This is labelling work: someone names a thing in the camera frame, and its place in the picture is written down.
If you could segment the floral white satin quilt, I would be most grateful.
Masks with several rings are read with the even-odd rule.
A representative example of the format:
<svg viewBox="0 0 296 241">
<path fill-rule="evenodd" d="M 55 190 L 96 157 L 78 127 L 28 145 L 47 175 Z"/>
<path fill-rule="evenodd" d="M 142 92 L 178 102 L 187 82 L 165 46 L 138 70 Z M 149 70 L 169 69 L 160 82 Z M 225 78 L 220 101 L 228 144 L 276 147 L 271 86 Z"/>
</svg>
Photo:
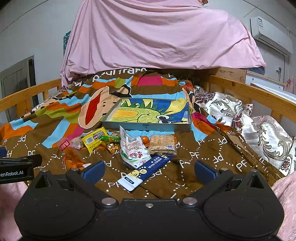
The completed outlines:
<svg viewBox="0 0 296 241">
<path fill-rule="evenodd" d="M 295 172 L 295 137 L 271 116 L 252 117 L 253 104 L 220 92 L 206 92 L 194 86 L 194 104 L 216 122 L 239 132 L 247 144 L 285 176 Z"/>
</svg>

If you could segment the white green snack bag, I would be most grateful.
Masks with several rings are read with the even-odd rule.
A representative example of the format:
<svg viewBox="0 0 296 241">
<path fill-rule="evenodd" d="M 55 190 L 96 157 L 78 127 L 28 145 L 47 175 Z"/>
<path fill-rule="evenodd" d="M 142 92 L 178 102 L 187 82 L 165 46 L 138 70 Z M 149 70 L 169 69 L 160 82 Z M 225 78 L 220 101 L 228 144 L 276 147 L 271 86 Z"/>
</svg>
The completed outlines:
<svg viewBox="0 0 296 241">
<path fill-rule="evenodd" d="M 131 137 L 122 126 L 120 130 L 120 155 L 123 161 L 132 168 L 139 168 L 151 159 L 140 136 Z"/>
</svg>

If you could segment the yellow snack packet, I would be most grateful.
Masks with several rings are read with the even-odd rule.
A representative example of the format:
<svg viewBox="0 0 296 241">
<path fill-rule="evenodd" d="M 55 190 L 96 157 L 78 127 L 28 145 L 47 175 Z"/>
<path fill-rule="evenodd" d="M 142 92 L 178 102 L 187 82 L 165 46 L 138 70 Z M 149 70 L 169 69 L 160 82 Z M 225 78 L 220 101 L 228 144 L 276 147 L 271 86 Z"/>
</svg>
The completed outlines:
<svg viewBox="0 0 296 241">
<path fill-rule="evenodd" d="M 83 137 L 82 142 L 86 146 L 88 152 L 91 154 L 97 147 L 101 145 L 102 140 L 100 140 L 100 137 L 106 135 L 106 129 L 104 127 L 101 127 Z"/>
</svg>

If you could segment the grey tray with dinosaur print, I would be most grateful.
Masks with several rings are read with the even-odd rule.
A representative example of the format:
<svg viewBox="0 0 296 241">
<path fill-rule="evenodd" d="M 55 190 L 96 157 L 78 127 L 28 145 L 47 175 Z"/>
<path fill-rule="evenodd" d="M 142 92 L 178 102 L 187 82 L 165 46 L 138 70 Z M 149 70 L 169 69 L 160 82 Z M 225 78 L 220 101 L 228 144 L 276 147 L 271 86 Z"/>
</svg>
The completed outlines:
<svg viewBox="0 0 296 241">
<path fill-rule="evenodd" d="M 179 99 L 121 98 L 103 117 L 107 129 L 188 132 L 192 118 L 189 102 Z"/>
</svg>

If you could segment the clear biscuit bar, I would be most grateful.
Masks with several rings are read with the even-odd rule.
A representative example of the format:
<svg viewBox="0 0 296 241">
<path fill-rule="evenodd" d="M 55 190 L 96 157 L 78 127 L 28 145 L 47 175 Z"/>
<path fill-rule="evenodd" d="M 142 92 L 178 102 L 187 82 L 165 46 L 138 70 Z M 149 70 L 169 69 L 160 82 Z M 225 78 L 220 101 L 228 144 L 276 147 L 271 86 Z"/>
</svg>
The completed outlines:
<svg viewBox="0 0 296 241">
<path fill-rule="evenodd" d="M 83 147 L 85 147 L 85 144 L 83 143 L 81 137 L 75 137 L 75 138 L 73 138 L 71 140 L 69 138 L 63 137 L 58 142 L 58 148 L 59 148 L 59 150 L 64 151 L 68 147 L 80 150 Z"/>
</svg>

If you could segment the small orange fruit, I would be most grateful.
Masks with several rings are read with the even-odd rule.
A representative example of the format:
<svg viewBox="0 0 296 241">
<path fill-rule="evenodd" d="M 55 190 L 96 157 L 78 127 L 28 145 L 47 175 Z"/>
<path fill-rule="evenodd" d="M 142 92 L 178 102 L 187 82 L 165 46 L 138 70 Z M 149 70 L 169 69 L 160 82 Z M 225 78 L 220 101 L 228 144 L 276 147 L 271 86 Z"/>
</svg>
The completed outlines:
<svg viewBox="0 0 296 241">
<path fill-rule="evenodd" d="M 148 136 L 141 136 L 141 138 L 142 138 L 142 142 L 145 145 L 145 147 L 148 147 L 149 146 L 149 138 L 148 138 Z"/>
</svg>

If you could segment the wooden bed rail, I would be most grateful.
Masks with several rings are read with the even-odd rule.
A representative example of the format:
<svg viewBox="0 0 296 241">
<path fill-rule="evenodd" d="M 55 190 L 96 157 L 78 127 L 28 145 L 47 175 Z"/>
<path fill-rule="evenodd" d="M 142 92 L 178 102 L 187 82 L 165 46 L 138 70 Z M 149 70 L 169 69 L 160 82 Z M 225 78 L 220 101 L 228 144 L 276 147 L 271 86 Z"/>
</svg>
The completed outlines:
<svg viewBox="0 0 296 241">
<path fill-rule="evenodd" d="M 216 75 L 209 75 L 203 78 L 200 83 L 201 87 L 206 91 L 209 91 L 213 84 L 220 87 L 222 91 L 231 90 L 235 93 L 236 98 L 244 97 L 259 102 L 271 109 L 271 116 L 278 122 L 281 122 L 283 116 L 295 122 L 295 103 L 269 91 Z M 60 87 L 61 79 L 55 79 L 13 93 L 1 99 L 1 112 L 16 106 L 16 109 L 20 112 L 19 116 L 22 116 L 22 114 L 32 106 L 31 97 L 40 93 L 42 93 L 44 97 L 48 97 L 50 89 L 58 89 Z"/>
</svg>

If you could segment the grey door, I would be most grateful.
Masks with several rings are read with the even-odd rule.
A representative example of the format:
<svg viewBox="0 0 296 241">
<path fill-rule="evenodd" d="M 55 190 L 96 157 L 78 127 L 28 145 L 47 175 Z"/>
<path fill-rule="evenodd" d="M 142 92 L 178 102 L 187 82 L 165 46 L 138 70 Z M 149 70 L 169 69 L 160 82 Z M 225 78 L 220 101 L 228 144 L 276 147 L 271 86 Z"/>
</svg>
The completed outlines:
<svg viewBox="0 0 296 241">
<path fill-rule="evenodd" d="M 34 55 L 1 72 L 1 99 L 36 85 Z M 38 95 L 31 97 L 32 106 L 39 104 Z M 1 112 L 1 125 L 17 118 L 16 107 Z"/>
</svg>

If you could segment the colourful monkey blanket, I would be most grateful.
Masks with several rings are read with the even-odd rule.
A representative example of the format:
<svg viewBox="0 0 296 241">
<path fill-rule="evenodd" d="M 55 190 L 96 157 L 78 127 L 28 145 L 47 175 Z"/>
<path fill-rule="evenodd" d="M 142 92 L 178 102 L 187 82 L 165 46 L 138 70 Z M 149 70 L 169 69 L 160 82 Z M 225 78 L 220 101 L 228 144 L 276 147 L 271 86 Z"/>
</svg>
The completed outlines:
<svg viewBox="0 0 296 241">
<path fill-rule="evenodd" d="M 283 178 L 290 167 L 285 159 L 290 146 L 279 143 L 273 151 L 263 125 L 254 125 L 263 147 L 260 154 L 247 140 L 243 127 L 248 109 L 234 97 L 202 93 L 192 85 L 191 74 L 177 70 L 130 68 L 100 72 L 83 78 L 81 85 L 59 94 L 25 116 L 1 126 L 1 146 L 7 157 L 40 154 L 41 169 L 63 174 L 69 167 L 58 144 L 63 138 L 73 139 L 102 127 L 102 118 L 121 97 L 142 97 L 137 103 L 140 113 L 166 123 L 177 116 L 177 108 L 166 107 L 159 99 L 172 99 L 178 108 L 188 107 L 193 122 L 188 132 L 175 132 L 177 156 L 152 174 L 134 191 L 127 191 L 119 178 L 130 170 L 119 153 L 111 154 L 105 147 L 93 152 L 78 151 L 84 163 L 104 161 L 105 174 L 97 187 L 118 200 L 124 198 L 180 199 L 202 185 L 194 174 L 194 164 L 201 160 L 214 169 L 228 168 L 235 174 L 259 170 L 269 185 Z"/>
</svg>

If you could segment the green sausage stick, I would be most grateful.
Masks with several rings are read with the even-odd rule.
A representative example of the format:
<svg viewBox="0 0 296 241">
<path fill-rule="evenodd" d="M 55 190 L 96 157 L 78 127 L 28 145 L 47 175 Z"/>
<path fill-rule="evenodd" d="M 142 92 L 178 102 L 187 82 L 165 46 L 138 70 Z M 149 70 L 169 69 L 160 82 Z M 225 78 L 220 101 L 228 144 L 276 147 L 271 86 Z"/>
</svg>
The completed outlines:
<svg viewBox="0 0 296 241">
<path fill-rule="evenodd" d="M 111 142 L 111 143 L 120 142 L 120 137 L 117 137 L 117 136 L 100 136 L 99 139 L 102 142 Z"/>
</svg>

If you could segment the pink bed sheet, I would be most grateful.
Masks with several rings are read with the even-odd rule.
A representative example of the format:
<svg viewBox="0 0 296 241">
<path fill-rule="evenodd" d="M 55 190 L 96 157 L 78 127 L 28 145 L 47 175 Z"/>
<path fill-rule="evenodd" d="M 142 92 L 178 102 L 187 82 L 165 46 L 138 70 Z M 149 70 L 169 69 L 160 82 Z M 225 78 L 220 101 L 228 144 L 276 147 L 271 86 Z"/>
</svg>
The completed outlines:
<svg viewBox="0 0 296 241">
<path fill-rule="evenodd" d="M 60 76 L 131 67 L 257 68 L 265 61 L 245 25 L 198 1 L 83 1 Z"/>
</svg>

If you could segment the orange chicken leg packet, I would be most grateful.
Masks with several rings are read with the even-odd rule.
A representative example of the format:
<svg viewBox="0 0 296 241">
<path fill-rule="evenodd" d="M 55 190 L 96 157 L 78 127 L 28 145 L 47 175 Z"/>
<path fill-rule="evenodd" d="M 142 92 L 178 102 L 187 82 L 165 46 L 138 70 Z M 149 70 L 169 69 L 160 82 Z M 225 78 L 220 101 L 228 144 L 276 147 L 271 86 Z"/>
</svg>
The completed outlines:
<svg viewBox="0 0 296 241">
<path fill-rule="evenodd" d="M 85 164 L 71 147 L 67 147 L 64 150 L 63 163 L 67 171 L 75 168 L 82 170 Z"/>
</svg>

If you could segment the gold foil snack packet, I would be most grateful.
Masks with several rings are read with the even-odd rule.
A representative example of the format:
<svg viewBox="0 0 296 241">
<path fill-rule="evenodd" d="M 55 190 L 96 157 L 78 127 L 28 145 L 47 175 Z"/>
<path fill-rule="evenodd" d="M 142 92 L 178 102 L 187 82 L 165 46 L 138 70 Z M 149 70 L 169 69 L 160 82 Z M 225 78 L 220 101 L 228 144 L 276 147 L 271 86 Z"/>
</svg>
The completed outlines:
<svg viewBox="0 0 296 241">
<path fill-rule="evenodd" d="M 120 137 L 120 133 L 118 132 L 112 132 L 110 136 L 117 136 Z M 117 143 L 111 143 L 111 142 L 102 142 L 101 143 L 111 154 L 114 154 L 115 152 L 120 150 L 120 142 Z"/>
</svg>

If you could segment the clear pack of crackers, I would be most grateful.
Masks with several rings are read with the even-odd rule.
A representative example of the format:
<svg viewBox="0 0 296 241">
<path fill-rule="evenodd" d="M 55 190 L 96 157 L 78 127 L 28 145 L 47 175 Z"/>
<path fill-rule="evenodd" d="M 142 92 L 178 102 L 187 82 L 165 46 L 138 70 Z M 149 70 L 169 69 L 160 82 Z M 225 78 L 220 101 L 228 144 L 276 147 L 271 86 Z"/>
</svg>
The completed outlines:
<svg viewBox="0 0 296 241">
<path fill-rule="evenodd" d="M 152 135 L 147 150 L 150 155 L 176 156 L 176 143 L 175 135 Z"/>
</svg>

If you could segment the blue white calcium sachet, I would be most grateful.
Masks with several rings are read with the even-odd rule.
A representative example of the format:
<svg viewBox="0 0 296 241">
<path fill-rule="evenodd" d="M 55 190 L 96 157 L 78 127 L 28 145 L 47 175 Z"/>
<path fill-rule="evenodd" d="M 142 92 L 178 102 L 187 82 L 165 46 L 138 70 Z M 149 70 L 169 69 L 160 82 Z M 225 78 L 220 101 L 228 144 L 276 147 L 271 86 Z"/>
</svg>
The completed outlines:
<svg viewBox="0 0 296 241">
<path fill-rule="evenodd" d="M 170 161 L 174 156 L 166 155 L 154 155 L 147 162 L 142 164 L 137 169 L 134 169 L 124 177 L 120 178 L 117 182 L 120 186 L 129 192 L 135 190 L 139 185 L 142 184 L 147 178 L 158 171 L 160 168 Z"/>
</svg>

